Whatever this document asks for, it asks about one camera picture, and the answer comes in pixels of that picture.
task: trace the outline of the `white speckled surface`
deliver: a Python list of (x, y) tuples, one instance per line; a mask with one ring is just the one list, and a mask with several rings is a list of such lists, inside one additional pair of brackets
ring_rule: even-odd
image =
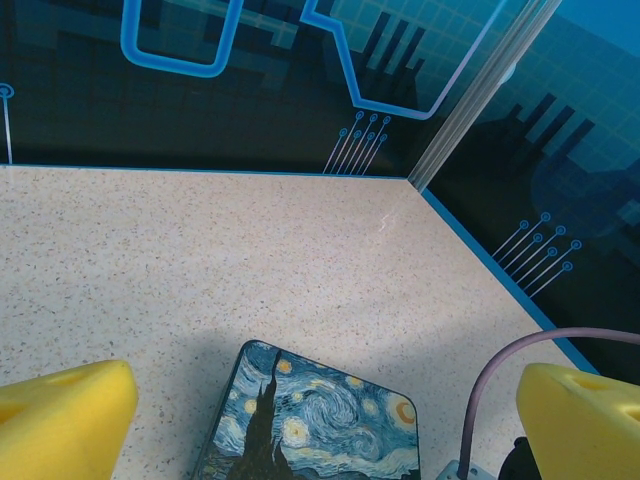
[[(0, 170), (0, 383), (109, 358), (140, 403), (114, 478), (186, 479), (252, 338), (402, 392), (422, 478), (457, 457), (467, 395), (533, 320), (404, 180)], [(520, 433), (523, 366), (482, 402), (474, 462)]]

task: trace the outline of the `yellow sponge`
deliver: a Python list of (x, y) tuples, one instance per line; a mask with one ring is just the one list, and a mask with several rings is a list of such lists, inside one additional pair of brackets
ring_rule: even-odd
[(640, 478), (640, 387), (532, 364), (517, 403), (544, 480)]
[(138, 402), (123, 361), (0, 388), (0, 478), (111, 478)]

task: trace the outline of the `starry night box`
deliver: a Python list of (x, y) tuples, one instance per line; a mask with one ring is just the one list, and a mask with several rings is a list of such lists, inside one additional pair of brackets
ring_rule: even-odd
[(415, 409), (395, 392), (246, 343), (194, 480), (419, 480)]

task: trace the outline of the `crescent moon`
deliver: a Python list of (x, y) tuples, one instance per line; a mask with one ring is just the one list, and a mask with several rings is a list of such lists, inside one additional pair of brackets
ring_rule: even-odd
[(400, 420), (402, 420), (404, 423), (412, 424), (416, 422), (416, 418), (407, 417), (407, 415), (404, 413), (404, 407), (409, 406), (409, 402), (399, 402), (398, 405), (396, 405), (396, 413), (398, 414), (398, 417), (400, 417)]

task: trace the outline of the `glass wall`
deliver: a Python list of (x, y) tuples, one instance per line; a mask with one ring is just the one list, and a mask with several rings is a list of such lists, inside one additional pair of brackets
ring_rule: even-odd
[(524, 3), (7, 0), (0, 161), (404, 176)]
[[(565, 0), (429, 185), (557, 326), (640, 332), (640, 3)], [(640, 383), (640, 349), (575, 341)]]

